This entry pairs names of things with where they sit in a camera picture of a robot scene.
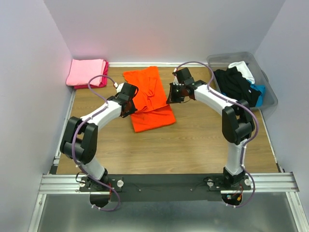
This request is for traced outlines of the orange t shirt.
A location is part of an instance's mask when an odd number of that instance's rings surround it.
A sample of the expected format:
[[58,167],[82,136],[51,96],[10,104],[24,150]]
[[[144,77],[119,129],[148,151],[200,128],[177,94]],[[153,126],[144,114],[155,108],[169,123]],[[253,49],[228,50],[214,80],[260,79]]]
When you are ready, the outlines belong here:
[[159,70],[151,66],[143,70],[126,71],[124,79],[139,88],[133,102],[137,111],[131,115],[135,132],[168,126],[176,122],[160,79]]

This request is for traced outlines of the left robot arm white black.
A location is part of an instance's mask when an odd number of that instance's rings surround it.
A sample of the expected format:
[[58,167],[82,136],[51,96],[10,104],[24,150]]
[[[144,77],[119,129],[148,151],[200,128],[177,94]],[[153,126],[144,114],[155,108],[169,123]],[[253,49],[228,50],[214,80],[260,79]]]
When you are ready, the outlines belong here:
[[73,116],[67,122],[60,152],[75,162],[90,179],[90,185],[97,191],[110,187],[108,171],[95,157],[98,132],[110,121],[136,112],[134,97],[135,95],[117,93],[92,113],[81,118]]

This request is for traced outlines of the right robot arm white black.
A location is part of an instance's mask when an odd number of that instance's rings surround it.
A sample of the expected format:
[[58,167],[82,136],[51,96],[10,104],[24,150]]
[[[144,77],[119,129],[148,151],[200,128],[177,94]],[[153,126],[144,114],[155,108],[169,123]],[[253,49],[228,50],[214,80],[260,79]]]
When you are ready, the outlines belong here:
[[183,103],[184,98],[202,102],[222,117],[222,134],[227,141],[227,163],[222,174],[222,184],[234,189],[247,177],[244,158],[247,143],[253,140],[259,131],[256,116],[245,100],[237,101],[215,91],[204,81],[177,80],[169,84],[167,103]]

